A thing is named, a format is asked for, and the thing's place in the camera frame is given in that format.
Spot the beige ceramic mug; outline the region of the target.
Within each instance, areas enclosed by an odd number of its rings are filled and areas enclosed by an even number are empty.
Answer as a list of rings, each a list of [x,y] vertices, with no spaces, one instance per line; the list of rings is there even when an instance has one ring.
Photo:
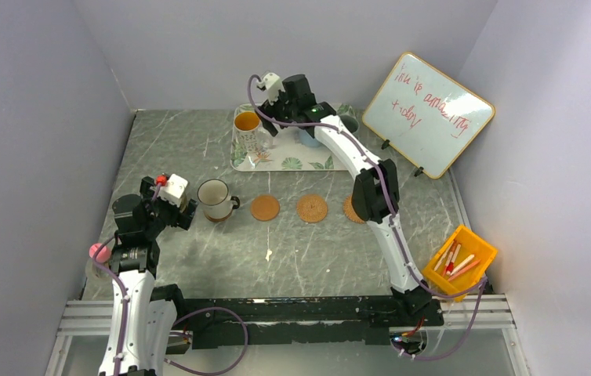
[[[187,193],[183,192],[182,196],[180,198],[180,205],[179,205],[180,211],[183,212],[186,209],[186,207],[188,206],[188,202],[189,202],[189,198],[187,196]]]

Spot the yellow-inside patterned mug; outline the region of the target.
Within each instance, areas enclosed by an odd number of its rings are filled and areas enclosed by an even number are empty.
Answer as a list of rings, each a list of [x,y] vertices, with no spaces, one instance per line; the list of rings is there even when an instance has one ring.
[[[238,143],[249,153],[258,153],[273,146],[273,136],[263,128],[263,123],[254,112],[239,113],[234,119],[234,131]]]

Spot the light blue mug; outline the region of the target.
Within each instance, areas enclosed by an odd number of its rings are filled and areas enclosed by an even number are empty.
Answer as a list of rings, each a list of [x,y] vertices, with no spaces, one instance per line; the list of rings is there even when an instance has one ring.
[[[307,147],[310,148],[317,148],[321,145],[319,141],[317,141],[313,136],[306,129],[300,129],[298,131],[299,141]]]

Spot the white mug black rim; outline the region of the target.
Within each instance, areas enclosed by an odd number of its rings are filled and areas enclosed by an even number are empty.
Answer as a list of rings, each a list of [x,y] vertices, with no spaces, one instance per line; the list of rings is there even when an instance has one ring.
[[[224,217],[241,206],[240,199],[232,196],[229,186],[220,179],[204,181],[198,188],[197,197],[203,212],[214,218]]]

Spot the grey-green mug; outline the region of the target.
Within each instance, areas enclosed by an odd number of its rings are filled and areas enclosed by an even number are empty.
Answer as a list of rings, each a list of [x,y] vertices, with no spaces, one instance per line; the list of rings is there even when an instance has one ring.
[[[355,134],[357,132],[357,130],[359,129],[359,122],[354,116],[348,114],[340,114],[339,117],[343,125],[348,130],[348,132],[350,132],[351,134]]]

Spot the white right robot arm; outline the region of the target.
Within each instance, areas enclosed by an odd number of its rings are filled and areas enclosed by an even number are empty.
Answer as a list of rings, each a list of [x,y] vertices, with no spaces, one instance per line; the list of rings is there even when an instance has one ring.
[[[374,233],[388,267],[391,291],[397,300],[394,315],[402,324],[416,323],[432,294],[412,260],[401,229],[394,162],[373,154],[329,103],[318,102],[305,75],[282,79],[273,72],[254,74],[248,87],[266,94],[266,100],[253,108],[271,136],[286,128],[302,129],[327,147],[350,173],[354,180],[352,208]]]

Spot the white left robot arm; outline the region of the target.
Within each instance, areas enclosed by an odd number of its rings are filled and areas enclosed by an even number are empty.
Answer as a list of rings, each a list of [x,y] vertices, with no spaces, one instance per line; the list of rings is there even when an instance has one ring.
[[[138,194],[113,204],[116,230],[91,251],[113,286],[109,338],[99,375],[160,375],[171,329],[187,318],[181,290],[156,287],[160,248],[157,238],[168,226],[188,230],[197,202],[186,195],[188,181],[176,174],[146,176]]]

